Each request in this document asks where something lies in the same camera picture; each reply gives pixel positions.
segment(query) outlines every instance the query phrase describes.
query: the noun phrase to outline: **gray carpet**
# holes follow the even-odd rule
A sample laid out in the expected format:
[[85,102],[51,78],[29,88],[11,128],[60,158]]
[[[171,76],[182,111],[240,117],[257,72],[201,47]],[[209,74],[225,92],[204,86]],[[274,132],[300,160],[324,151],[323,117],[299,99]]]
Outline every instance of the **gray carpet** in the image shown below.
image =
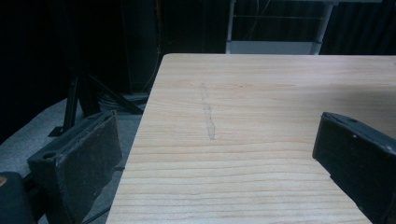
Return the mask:
[[[66,100],[63,100],[58,104],[45,109],[0,145],[0,172],[14,171],[21,174],[21,176],[29,174],[30,171],[26,160],[40,148],[55,139],[48,137],[48,135],[54,127],[63,125],[65,105]],[[112,109],[109,108],[106,103],[101,104],[101,108],[102,110]],[[134,142],[134,136],[142,116],[131,115],[123,111],[122,108],[118,108],[117,110],[120,147],[123,154],[120,166],[124,166],[128,159],[132,143]],[[76,123],[82,119],[82,111],[79,107],[76,115]],[[103,189],[100,196],[96,199],[92,210],[86,216],[85,220],[94,217],[112,204],[121,175],[121,172],[116,172],[113,175],[111,182]],[[106,223],[107,215],[108,212],[104,213],[91,223]],[[39,223],[47,223],[47,220],[43,217],[40,219]]]

